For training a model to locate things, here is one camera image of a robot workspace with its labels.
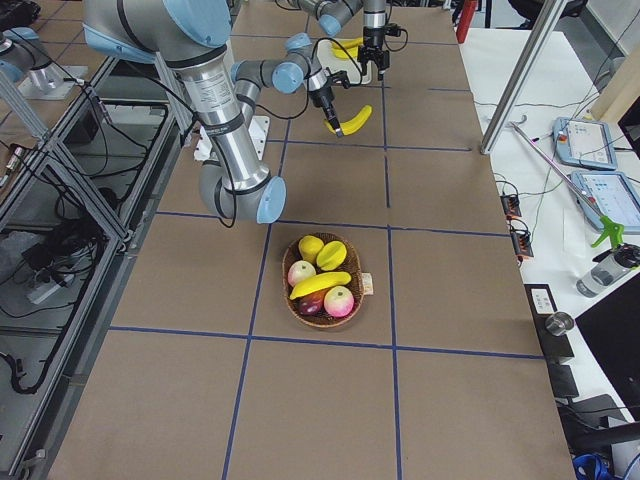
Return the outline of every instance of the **metal cup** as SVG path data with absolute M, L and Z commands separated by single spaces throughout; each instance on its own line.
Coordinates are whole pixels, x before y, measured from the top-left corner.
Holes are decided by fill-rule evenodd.
M 556 337 L 560 337 L 575 327 L 576 321 L 571 315 L 565 312 L 556 312 L 547 318 L 544 326 L 547 331 Z

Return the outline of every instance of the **red object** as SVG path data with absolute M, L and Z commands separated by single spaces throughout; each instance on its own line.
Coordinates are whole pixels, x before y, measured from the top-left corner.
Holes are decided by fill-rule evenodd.
M 478 8 L 478 0 L 465 0 L 464 7 L 462 8 L 462 15 L 460 16 L 460 22 L 458 23 L 458 29 L 456 30 L 456 38 L 458 43 L 464 43 L 467 38 L 467 32 L 473 20 L 473 14 Z

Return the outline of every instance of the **pink apple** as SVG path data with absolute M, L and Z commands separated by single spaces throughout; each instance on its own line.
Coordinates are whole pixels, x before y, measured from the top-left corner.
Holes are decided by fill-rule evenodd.
M 349 315 L 354 303 L 353 294 L 347 287 L 333 287 L 324 297 L 324 309 L 335 318 Z
M 287 274 L 287 282 L 292 287 L 295 287 L 296 283 L 301 282 L 309 277 L 313 277 L 316 274 L 316 269 L 313 265 L 305 260 L 298 260 L 289 268 Z

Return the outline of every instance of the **black bag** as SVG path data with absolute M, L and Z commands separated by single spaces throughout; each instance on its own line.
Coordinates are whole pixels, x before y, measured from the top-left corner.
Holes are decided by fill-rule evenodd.
M 29 0 L 0 0 L 0 32 L 28 27 L 40 16 L 40 5 Z

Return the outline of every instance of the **label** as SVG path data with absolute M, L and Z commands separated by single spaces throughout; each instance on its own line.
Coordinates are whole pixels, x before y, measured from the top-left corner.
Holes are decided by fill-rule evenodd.
M 539 315 L 554 313 L 551 298 L 549 298 L 549 292 L 544 288 L 532 288 L 531 298 L 533 298 L 533 304 L 535 305 L 536 312 L 538 312 Z
M 363 295 L 373 295 L 373 277 L 370 273 L 362 272 Z
M 204 80 L 185 81 L 184 86 L 199 112 L 220 110 L 233 102 L 233 90 L 225 72 Z

